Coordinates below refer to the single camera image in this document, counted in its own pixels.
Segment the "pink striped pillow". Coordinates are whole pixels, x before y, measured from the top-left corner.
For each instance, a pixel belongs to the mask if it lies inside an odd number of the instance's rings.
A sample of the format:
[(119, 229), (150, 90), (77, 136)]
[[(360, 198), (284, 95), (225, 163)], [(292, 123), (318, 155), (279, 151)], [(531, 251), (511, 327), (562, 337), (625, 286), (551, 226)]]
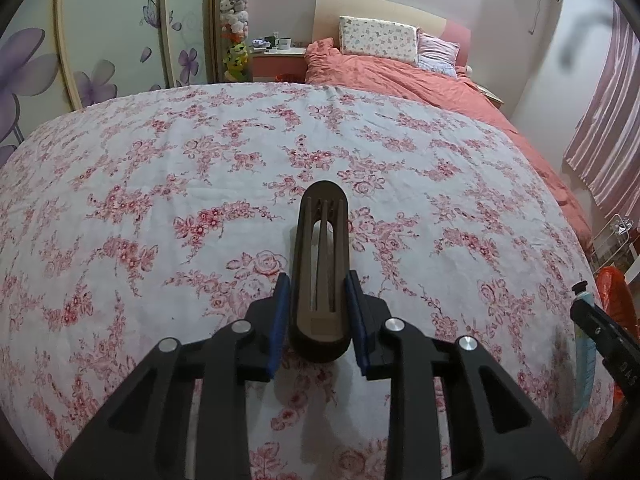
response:
[(456, 76), (459, 51), (460, 47), (455, 42), (418, 32), (418, 66), (422, 70)]

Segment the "pink striped curtain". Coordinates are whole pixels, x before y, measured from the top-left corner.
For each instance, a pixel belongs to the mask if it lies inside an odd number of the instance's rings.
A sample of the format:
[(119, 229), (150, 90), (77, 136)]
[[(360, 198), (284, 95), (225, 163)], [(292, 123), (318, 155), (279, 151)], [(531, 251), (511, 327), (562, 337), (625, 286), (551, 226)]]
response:
[(639, 39), (619, 8), (590, 104), (564, 153), (605, 217), (639, 220)]

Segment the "white floral pillow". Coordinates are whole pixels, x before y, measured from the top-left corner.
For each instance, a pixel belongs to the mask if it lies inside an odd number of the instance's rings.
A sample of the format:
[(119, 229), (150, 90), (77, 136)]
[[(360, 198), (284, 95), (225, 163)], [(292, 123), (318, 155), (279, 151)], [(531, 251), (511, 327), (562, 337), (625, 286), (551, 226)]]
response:
[(412, 25), (341, 15), (338, 38), (343, 54), (376, 56), (409, 65), (418, 62), (418, 29)]

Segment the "orange lined laundry basket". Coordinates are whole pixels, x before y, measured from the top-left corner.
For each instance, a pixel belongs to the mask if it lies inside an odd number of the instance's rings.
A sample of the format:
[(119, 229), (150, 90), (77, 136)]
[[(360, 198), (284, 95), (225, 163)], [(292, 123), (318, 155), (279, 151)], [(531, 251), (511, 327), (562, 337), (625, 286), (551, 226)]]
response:
[(597, 275), (597, 289), (602, 309), (622, 326), (635, 341), (639, 341), (638, 318), (625, 275), (615, 266), (605, 266)]

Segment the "blue white tissue packet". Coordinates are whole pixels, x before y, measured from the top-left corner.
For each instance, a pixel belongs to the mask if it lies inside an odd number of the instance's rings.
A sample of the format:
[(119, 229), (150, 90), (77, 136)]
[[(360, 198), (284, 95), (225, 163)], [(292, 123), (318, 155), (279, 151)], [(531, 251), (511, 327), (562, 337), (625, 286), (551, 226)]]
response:
[(572, 287), (574, 301), (570, 308), (570, 318), (574, 322), (575, 333), (575, 393), (573, 401), (573, 414), (577, 415), (585, 411), (590, 403), (591, 393), (594, 385), (594, 374), (596, 374), (597, 348), (594, 341), (584, 332), (574, 320), (574, 307), (579, 301), (594, 307), (594, 296), (587, 290), (587, 281), (581, 281)]

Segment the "white mug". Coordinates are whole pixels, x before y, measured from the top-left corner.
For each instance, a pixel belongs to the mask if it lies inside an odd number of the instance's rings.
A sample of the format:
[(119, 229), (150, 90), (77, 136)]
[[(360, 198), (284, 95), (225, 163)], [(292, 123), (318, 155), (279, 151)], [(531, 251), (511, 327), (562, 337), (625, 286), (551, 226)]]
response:
[(290, 37), (281, 37), (278, 39), (279, 50), (290, 50), (292, 48), (292, 39)]

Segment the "salmon pink bed duvet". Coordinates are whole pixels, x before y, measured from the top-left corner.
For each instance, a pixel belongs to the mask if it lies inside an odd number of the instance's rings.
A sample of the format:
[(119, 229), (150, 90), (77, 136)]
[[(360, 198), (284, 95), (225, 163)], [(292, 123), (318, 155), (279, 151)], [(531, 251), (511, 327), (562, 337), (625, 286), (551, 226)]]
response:
[(432, 73), (419, 67), (367, 55), (343, 54), (331, 38), (306, 47), (307, 84), (330, 84), (349, 89), (396, 96), (459, 113), (503, 131), (522, 152), (555, 198), (574, 230), (582, 249), (592, 248), (592, 231), (585, 211), (550, 162), (516, 130), (477, 85), (462, 74), (457, 77)]

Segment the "hanging plush toys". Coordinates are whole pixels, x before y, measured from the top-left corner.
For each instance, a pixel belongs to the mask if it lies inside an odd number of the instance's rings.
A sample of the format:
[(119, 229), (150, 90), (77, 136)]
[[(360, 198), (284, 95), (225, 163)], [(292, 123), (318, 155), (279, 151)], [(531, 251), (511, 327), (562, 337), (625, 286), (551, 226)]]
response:
[(243, 82), (248, 79), (250, 50), (248, 39), (248, 0), (219, 0), (220, 40), (224, 80)]

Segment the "floral pink white tablecloth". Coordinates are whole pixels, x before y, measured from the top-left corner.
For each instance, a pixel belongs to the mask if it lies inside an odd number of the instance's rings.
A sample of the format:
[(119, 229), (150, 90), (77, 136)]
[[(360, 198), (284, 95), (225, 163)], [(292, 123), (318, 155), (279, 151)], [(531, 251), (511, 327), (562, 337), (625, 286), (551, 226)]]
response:
[(314, 182), (348, 199), (363, 290), (443, 340), (474, 336), (576, 453), (574, 230), (501, 130), (430, 104), (308, 84), (139, 93), (41, 125), (1, 170), (1, 407), (54, 471), (160, 339), (242, 318), (293, 267)]

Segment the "right bedside table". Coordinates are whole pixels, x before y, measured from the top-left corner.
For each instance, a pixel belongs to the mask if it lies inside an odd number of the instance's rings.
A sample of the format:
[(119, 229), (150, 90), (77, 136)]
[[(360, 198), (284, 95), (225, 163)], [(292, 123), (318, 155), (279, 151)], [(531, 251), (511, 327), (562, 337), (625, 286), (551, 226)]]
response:
[(503, 106), (503, 100), (498, 98), (498, 96), (496, 96), (494, 92), (491, 92), (480, 84), (478, 84), (476, 88), (485, 98), (487, 98), (491, 102), (491, 104), (495, 108), (500, 108)]

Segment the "floral glass wardrobe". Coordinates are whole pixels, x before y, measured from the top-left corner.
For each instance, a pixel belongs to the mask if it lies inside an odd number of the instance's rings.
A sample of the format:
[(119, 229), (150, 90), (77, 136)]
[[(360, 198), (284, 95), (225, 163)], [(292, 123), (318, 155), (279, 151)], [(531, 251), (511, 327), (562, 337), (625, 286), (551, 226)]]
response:
[(1, 156), (118, 96), (206, 84), (212, 0), (1, 0)]

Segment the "pink left nightstand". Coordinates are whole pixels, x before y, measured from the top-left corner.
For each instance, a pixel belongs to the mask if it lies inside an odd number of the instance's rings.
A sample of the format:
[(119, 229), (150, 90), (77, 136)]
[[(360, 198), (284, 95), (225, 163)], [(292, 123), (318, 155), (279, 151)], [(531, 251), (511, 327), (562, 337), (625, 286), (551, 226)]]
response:
[(307, 71), (305, 48), (269, 50), (250, 55), (254, 81), (304, 82)]

